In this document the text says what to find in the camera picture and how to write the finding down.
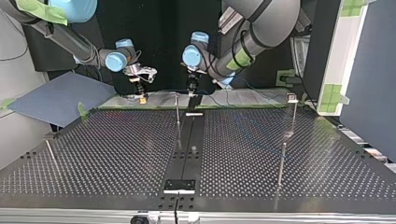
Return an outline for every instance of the black metal bracket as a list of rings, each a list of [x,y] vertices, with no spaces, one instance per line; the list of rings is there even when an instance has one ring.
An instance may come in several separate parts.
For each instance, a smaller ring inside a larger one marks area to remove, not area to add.
[[[195,180],[166,180],[165,194],[194,194]]]

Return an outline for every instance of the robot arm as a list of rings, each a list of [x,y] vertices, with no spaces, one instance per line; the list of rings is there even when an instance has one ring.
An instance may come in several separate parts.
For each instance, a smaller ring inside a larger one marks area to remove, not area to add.
[[[236,71],[253,63],[254,58],[281,44],[297,22],[299,0],[225,0],[246,21],[248,31],[221,57],[207,52],[209,36],[195,32],[191,44],[183,52],[183,62],[191,73],[208,73],[216,81],[228,85]]]
[[[137,85],[139,95],[143,99],[141,102],[146,101],[145,90],[140,82],[151,83],[157,74],[157,70],[140,67],[139,55],[136,53],[131,39],[118,41],[116,49],[97,49],[86,38],[77,34],[68,26],[43,21],[18,10],[15,0],[1,0],[0,8],[16,21],[34,27],[44,37],[73,54],[78,63],[94,65],[99,68],[105,66],[113,72],[123,71],[130,81]]]

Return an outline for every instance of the metal clamp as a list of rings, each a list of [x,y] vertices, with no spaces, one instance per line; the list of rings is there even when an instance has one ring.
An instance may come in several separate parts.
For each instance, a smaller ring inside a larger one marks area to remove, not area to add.
[[[137,82],[143,80],[148,83],[153,83],[154,78],[157,75],[157,69],[151,67],[141,67],[140,63],[134,63],[124,68],[124,74],[130,77],[131,82]]]

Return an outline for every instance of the black cable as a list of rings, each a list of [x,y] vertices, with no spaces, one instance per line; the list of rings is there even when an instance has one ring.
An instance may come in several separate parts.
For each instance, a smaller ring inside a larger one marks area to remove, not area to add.
[[[300,78],[300,80],[301,80],[301,83],[302,83],[302,85],[303,85],[303,88],[304,88],[304,91],[305,91],[306,95],[308,96],[308,98],[309,98],[309,100],[311,101],[312,105],[314,106],[315,110],[318,111],[318,106],[315,105],[313,98],[311,97],[311,95],[310,95],[309,92],[308,92],[308,89],[307,89],[306,86],[305,86],[304,79],[303,79],[303,77],[302,77],[301,74],[300,74],[300,68],[299,68],[299,66],[298,66],[297,56],[296,56],[296,54],[297,54],[297,53],[296,53],[296,47],[295,47],[295,45],[292,45],[292,47],[293,47],[293,53],[292,53],[292,55],[293,55],[293,60],[296,62],[297,76],[298,76],[298,77]]]
[[[243,30],[241,32],[241,35],[240,35],[241,46],[242,46],[242,49],[244,50],[244,52],[246,53],[246,55],[249,57],[250,64],[253,64],[254,63],[254,58],[253,58],[253,56],[251,56],[251,54],[248,51],[248,48],[247,48],[247,46],[245,44],[245,33],[247,33],[247,32],[248,32],[247,30]]]
[[[18,55],[18,56],[16,56],[16,57],[13,57],[13,58],[0,59],[0,62],[9,62],[9,61],[13,61],[13,60],[19,59],[19,58],[23,57],[23,56],[27,53],[27,50],[28,50],[28,49],[29,49],[29,48],[28,48],[27,45],[26,45],[26,49],[24,50],[24,52],[23,52],[22,54],[20,54],[20,55]]]
[[[246,19],[242,19],[241,23],[239,24],[238,28],[236,28],[235,33],[233,34],[233,43],[231,44],[231,53],[233,55],[233,61],[238,65],[240,68],[245,68],[246,66],[242,65],[240,62],[236,60],[235,55],[235,42],[236,38],[238,37],[239,31],[242,29],[242,26],[245,24]]]

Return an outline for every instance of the green tape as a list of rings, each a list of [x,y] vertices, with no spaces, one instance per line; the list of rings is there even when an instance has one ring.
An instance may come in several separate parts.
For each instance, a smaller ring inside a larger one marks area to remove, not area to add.
[[[29,12],[44,21],[67,25],[66,13],[60,7],[47,6],[38,0],[16,0],[21,11]]]
[[[363,6],[364,0],[345,0],[341,10],[341,17],[360,16]]]
[[[338,104],[341,103],[342,85],[326,84],[322,93],[319,112],[334,113]]]
[[[85,108],[85,105],[82,102],[78,102],[78,112],[82,118],[87,117],[89,114],[87,108]]]
[[[249,66],[250,65],[250,58],[248,57],[248,55],[245,53],[245,51],[243,49],[239,50],[239,52],[235,55],[235,59],[242,66]],[[227,68],[231,69],[233,71],[236,71],[236,70],[238,70],[241,67],[239,67],[238,64],[236,64],[236,62],[232,59],[227,64]]]
[[[293,87],[293,84],[286,84],[286,82],[281,81],[280,78],[281,77],[295,77],[295,76],[296,76],[296,73],[295,73],[294,69],[277,71],[276,86],[277,87],[288,87],[288,88]]]
[[[2,109],[8,109],[8,106],[10,105],[10,104],[12,104],[14,101],[16,101],[16,99],[6,99],[6,100],[4,100],[2,103],[1,103],[1,107],[0,108],[2,108]]]

